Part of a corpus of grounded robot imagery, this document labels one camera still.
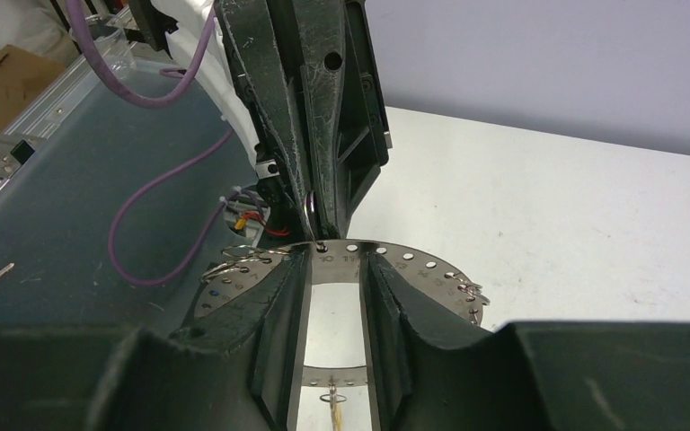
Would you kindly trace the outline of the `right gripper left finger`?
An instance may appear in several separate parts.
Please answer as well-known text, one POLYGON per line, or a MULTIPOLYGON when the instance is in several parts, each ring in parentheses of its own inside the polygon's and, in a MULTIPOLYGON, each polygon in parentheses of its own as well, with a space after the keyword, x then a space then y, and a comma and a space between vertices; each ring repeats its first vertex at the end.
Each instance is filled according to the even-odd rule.
POLYGON ((162 336, 145 327, 0 327, 0 430, 291 430, 311 254, 162 336))

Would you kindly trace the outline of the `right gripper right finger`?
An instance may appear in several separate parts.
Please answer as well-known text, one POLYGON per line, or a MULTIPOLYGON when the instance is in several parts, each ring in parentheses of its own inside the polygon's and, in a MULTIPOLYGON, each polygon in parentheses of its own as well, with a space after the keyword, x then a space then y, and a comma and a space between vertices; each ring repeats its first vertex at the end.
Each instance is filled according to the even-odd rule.
POLYGON ((383 430, 690 430, 690 323, 482 329, 368 254, 360 283, 383 430))

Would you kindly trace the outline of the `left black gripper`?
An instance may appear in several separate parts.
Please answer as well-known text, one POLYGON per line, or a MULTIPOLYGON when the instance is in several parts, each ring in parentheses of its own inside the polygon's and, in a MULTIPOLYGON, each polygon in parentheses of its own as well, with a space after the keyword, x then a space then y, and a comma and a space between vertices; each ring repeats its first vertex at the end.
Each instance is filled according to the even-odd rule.
POLYGON ((347 217, 389 161, 366 3, 216 1, 214 11, 240 94, 281 162, 283 201, 308 237, 340 238, 347 229, 336 154, 341 114, 347 217))

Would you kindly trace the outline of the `round steel key organizer disc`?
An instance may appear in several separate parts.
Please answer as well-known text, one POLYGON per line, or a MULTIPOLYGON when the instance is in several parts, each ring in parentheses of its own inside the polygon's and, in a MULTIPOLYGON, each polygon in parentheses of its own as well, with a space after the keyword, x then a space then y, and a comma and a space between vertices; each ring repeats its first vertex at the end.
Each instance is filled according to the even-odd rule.
POLYGON ((306 242, 277 250, 230 246, 222 253, 224 261, 203 277, 206 286, 195 301, 188 333, 193 336, 206 330, 209 338, 219 339, 229 328, 244 326, 245 330, 235 344, 234 357, 226 352, 193 357, 191 365, 181 370, 182 384, 199 396, 219 399, 250 395, 252 360, 260 338, 260 329, 252 320, 262 319, 272 303, 267 299, 250 302, 250 318, 240 319, 236 300, 261 281, 274 282, 277 275, 273 269, 288 270, 283 261, 293 253, 310 257, 310 266, 303 270, 311 272, 314 286, 359 282, 368 256, 375 255, 397 276, 395 286, 417 289, 417 294, 405 302, 411 313, 405 325, 416 328, 403 331, 409 370, 403 383, 388 383, 390 391, 444 400, 484 392, 485 381, 473 372, 469 352, 442 347, 453 340, 474 343, 488 336, 480 327, 486 301, 463 273, 444 260, 396 244, 358 241, 328 241, 324 251, 306 242))

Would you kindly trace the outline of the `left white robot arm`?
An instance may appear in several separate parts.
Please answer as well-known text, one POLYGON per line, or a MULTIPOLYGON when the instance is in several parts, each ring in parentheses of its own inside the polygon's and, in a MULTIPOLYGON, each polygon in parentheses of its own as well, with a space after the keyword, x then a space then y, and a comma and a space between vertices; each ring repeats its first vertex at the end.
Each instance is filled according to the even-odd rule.
POLYGON ((296 239, 340 239, 391 137, 362 1, 132 1, 153 49, 190 66, 236 133, 275 219, 296 239))

